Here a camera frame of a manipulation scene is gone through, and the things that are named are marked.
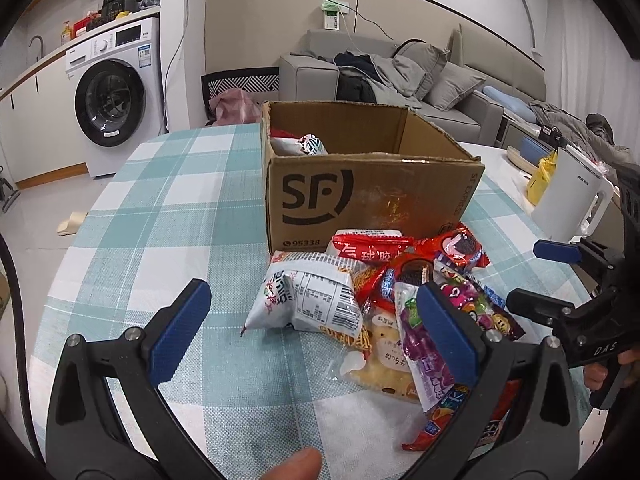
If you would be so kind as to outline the person's left hand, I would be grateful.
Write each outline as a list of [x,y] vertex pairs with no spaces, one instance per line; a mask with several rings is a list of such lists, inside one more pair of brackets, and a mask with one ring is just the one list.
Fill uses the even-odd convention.
[[322,456],[315,448],[303,448],[285,462],[266,471],[260,480],[317,480]]

